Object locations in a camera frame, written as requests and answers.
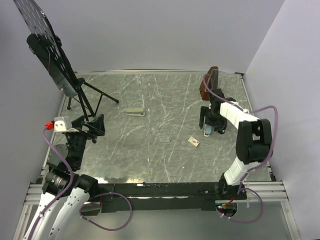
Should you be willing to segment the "blue stapler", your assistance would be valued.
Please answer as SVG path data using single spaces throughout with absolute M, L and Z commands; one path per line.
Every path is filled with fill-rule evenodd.
M 208 138 L 212 134 L 213 130 L 214 130 L 214 128 L 212 126 L 210 126 L 208 124 L 204 124 L 203 135 Z

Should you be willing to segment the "white staple box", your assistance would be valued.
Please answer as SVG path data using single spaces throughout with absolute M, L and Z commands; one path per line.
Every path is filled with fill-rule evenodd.
M 188 139 L 188 142 L 194 147 L 197 147 L 200 144 L 200 142 L 192 136 Z

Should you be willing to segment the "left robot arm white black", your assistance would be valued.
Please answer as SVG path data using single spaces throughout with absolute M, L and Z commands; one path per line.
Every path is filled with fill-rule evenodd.
M 99 195 L 97 179 L 76 172 L 81 168 L 87 141 L 97 142 L 105 135 L 105 116 L 100 114 L 87 121 L 84 116 L 70 120 L 68 116 L 56 117 L 44 125 L 66 138 L 66 144 L 52 145 L 46 164 L 40 202 L 31 224 L 24 234 L 25 240 L 56 240 L 63 232 L 73 210 L 80 204 L 93 201 Z

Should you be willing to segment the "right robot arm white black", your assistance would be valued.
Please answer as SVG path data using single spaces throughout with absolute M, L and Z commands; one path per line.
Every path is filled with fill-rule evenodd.
M 223 135 L 228 123 L 237 130 L 235 160 L 218 182 L 219 195 L 223 199 L 230 199 L 247 175 L 271 153 L 271 123 L 250 114 L 234 98 L 225 98 L 220 88 L 210 90 L 208 95 L 210 104 L 200 108 L 199 116 L 203 135 L 209 137 L 213 132 Z

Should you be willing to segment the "beige stapler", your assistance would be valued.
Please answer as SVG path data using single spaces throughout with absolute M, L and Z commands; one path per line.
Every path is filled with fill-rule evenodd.
M 125 113 L 128 116 L 143 117 L 145 116 L 145 109 L 143 107 L 126 108 Z

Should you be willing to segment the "black tripod stand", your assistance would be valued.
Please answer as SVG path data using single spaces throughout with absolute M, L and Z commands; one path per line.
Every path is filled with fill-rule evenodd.
M 102 90 L 87 83 L 83 77 L 78 78 L 76 80 L 76 83 L 77 83 L 76 89 L 78 90 L 78 95 L 77 95 L 78 98 L 69 97 L 66 109 L 71 110 L 72 99 L 74 99 L 76 102 L 80 103 L 80 106 L 81 106 L 81 109 L 82 109 L 82 112 L 83 112 L 83 115 L 84 115 L 84 118 L 86 121 L 89 121 L 89 118 L 91 118 L 91 117 L 92 118 L 96 117 L 103 97 L 107 97 L 107 98 L 111 99 L 116 104 L 118 104 L 120 102 L 118 99 L 108 95 L 107 93 L 103 92 Z M 99 97 L 99 100 L 98 100 L 98 103 L 96 105 L 95 110 L 93 110 L 93 108 L 92 108 L 83 88 L 82 88 L 82 85 L 85 85 L 100 94 L 100 97 Z

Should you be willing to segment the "brown wooden metronome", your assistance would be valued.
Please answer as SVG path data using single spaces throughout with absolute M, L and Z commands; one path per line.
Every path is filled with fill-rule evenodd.
M 219 68 L 217 66 L 212 66 L 208 70 L 208 72 L 203 76 L 204 82 L 206 83 L 207 87 L 211 91 L 219 87 L 219 75 L 220 75 Z M 199 87 L 200 96 L 203 101 L 209 101 L 210 92 L 205 87 L 204 82 L 202 81 Z

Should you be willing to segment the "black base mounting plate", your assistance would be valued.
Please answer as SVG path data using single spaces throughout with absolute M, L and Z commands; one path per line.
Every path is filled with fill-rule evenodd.
M 246 200 L 239 186 L 218 182 L 99 183 L 88 203 L 100 203 L 103 213 L 200 209 L 215 211 L 217 202 Z

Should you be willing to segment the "black perforated panel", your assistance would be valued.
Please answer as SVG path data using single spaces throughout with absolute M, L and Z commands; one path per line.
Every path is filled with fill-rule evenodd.
M 15 0 L 14 3 L 31 32 L 26 39 L 29 49 L 40 60 L 58 89 L 67 97 L 78 95 L 75 74 L 66 63 L 66 56 L 46 14 L 34 0 Z

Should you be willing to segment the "aluminium rail frame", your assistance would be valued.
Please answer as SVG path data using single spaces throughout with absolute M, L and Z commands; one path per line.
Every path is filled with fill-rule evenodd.
M 264 202 L 288 202 L 289 197 L 281 181 L 245 182 L 244 185 L 258 193 Z M 42 184 L 31 183 L 28 187 L 24 205 L 38 205 L 42 194 Z

